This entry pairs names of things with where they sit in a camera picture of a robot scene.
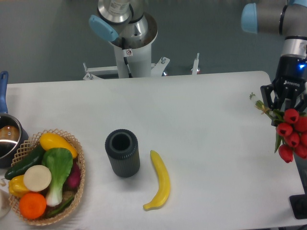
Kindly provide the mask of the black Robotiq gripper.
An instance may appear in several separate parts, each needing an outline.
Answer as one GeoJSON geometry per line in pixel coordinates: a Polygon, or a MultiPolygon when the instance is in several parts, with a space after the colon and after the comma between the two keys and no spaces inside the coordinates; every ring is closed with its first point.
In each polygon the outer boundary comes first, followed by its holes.
{"type": "Polygon", "coordinates": [[[271,93],[274,91],[278,98],[290,99],[289,109],[303,112],[307,108],[307,59],[282,56],[279,59],[275,79],[272,84],[260,87],[264,106],[269,109],[271,125],[277,126],[277,115],[273,112],[274,102],[271,93]]]}

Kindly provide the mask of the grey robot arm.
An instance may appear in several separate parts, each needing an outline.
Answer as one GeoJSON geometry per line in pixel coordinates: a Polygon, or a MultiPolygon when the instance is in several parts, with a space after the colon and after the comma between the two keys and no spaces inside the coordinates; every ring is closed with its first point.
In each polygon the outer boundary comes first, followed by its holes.
{"type": "MultiPolygon", "coordinates": [[[[97,14],[89,18],[92,31],[114,48],[120,78],[161,76],[169,59],[151,62],[151,44],[157,26],[145,13],[142,0],[101,0],[97,14]]],[[[247,4],[241,28],[248,33],[273,33],[285,37],[276,75],[260,91],[273,126],[286,112],[302,112],[307,106],[307,3],[304,0],[262,0],[247,4]]]]}

